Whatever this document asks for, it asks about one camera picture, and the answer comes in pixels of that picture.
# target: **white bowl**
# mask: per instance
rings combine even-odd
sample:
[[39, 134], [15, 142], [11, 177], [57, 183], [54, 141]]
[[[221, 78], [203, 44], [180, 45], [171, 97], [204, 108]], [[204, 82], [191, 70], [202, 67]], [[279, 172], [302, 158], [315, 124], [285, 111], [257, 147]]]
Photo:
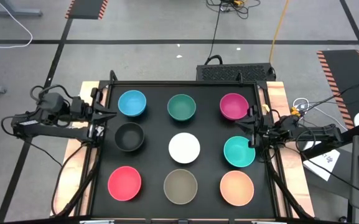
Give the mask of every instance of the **white bowl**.
[[200, 154], [200, 143], [193, 134], [179, 133], [172, 137], [168, 150], [173, 160], [188, 164]]

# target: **gray bowl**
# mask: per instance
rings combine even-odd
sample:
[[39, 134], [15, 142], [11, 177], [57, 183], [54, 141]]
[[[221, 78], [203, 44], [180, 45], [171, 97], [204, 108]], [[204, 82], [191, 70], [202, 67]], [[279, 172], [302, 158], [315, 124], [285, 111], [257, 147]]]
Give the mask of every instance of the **gray bowl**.
[[176, 169], [167, 175], [164, 181], [164, 193], [172, 203], [184, 205], [196, 196], [197, 180], [191, 172]]

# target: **black tray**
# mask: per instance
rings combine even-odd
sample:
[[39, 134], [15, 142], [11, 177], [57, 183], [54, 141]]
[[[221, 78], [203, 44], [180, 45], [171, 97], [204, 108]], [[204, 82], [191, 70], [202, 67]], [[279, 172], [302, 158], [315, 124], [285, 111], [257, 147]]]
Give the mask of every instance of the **black tray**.
[[[117, 102], [122, 93], [139, 90], [147, 98], [145, 112], [129, 118], [118, 110]], [[197, 104], [195, 115], [186, 122], [174, 121], [167, 112], [168, 100], [179, 93], [190, 95]], [[247, 136], [224, 118], [219, 102], [227, 93], [243, 95], [249, 105], [260, 101], [255, 83], [238, 82], [115, 82], [108, 96], [109, 108], [117, 111], [117, 117], [108, 121], [105, 141], [102, 145], [100, 169], [93, 189], [90, 215], [93, 218], [274, 218], [277, 214], [274, 187], [266, 166], [257, 150], [256, 160], [248, 167], [237, 169], [225, 160], [223, 145], [232, 136]], [[136, 122], [145, 132], [145, 142], [140, 150], [128, 153], [117, 149], [114, 134], [126, 122]], [[190, 164], [179, 164], [168, 152], [170, 139], [177, 133], [188, 132], [196, 136], [201, 145], [200, 154]], [[120, 166], [133, 166], [142, 177], [139, 194], [128, 202], [113, 199], [107, 189], [107, 181]], [[198, 182], [196, 197], [186, 205], [170, 202], [163, 191], [166, 175], [175, 169], [191, 171]], [[241, 170], [254, 183], [254, 197], [249, 204], [234, 207], [220, 194], [219, 183], [231, 170]]]

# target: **green bowl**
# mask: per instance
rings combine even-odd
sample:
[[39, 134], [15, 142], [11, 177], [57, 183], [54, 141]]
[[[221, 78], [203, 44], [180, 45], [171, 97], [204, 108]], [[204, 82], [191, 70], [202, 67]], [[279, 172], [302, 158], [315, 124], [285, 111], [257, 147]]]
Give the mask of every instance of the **green bowl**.
[[188, 95], [178, 94], [168, 101], [167, 109], [175, 120], [186, 121], [196, 112], [196, 102]]
[[233, 136], [226, 141], [223, 154], [231, 165], [246, 167], [254, 161], [255, 149], [248, 147], [248, 141], [243, 136]]

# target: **black bowl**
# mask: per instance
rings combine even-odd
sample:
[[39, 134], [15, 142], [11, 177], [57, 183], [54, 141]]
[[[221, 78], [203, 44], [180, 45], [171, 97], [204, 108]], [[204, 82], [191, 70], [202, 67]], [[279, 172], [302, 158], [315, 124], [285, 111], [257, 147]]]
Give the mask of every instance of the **black bowl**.
[[125, 123], [117, 129], [114, 140], [121, 151], [135, 151], [144, 141], [143, 129], [137, 123]]

